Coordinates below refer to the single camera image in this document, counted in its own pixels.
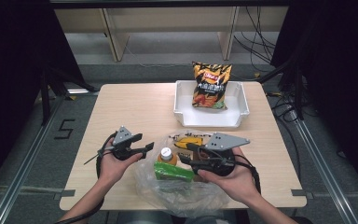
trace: human arm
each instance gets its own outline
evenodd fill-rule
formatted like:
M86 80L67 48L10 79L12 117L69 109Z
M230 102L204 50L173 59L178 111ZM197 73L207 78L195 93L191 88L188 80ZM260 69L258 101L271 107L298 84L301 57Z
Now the human arm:
M59 221L83 215L94 209L106 193L121 179L127 168L141 157L142 153L138 153L125 161L120 161L111 153L105 154L101 159L101 173L97 182ZM87 221L88 219L85 218L75 223L82 224Z
M241 158L243 153L239 147L234 147L232 150L234 155L239 155L236 157L236 161L248 163L244 158ZM218 185L233 200L246 204L266 223L296 223L261 196L248 168L236 165L231 174L227 176L219 176L204 170L198 170L198 174L205 180Z

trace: plastic bag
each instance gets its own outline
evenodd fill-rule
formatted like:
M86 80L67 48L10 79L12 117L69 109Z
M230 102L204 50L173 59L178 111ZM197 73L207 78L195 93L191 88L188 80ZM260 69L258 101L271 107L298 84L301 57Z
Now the plastic bag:
M179 140L189 136L200 137L203 143L206 143L212 133L180 130L162 137L144 160L135 163L137 193L145 201L158 208L164 207L167 213L177 217L219 216L221 211L218 210L228 203L228 196L214 183L156 179L154 163L161 149L169 147L174 153L192 154L187 149L177 147L178 144L175 145ZM177 166L191 170L189 165L180 161Z

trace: black curtain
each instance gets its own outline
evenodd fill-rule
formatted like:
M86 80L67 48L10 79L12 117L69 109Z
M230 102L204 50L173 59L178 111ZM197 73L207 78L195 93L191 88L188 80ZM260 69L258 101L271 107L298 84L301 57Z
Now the black curtain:
M290 6L273 65L289 58L301 37L293 31L306 27L302 24L320 6L298 1ZM317 27L320 36L305 52L300 68L322 119L358 173L358 1L337 1L328 4L327 11Z
M0 1L0 167L33 109L46 66L83 81L53 9L35 4L48 0L32 2Z

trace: orange snack bag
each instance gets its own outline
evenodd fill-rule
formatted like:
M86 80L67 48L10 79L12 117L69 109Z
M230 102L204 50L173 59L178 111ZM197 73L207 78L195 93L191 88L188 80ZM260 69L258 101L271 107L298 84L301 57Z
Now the orange snack bag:
M194 78L197 87L194 90L194 107L227 109L225 104L226 86L232 64L194 63Z

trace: white plastic tray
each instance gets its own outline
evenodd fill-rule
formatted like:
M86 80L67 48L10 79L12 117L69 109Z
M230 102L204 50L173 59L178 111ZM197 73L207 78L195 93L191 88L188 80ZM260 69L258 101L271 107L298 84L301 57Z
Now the white plastic tray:
M228 82L227 110L194 107L191 103L196 81L176 81L173 114L185 127L238 127L249 115L245 92L240 82Z

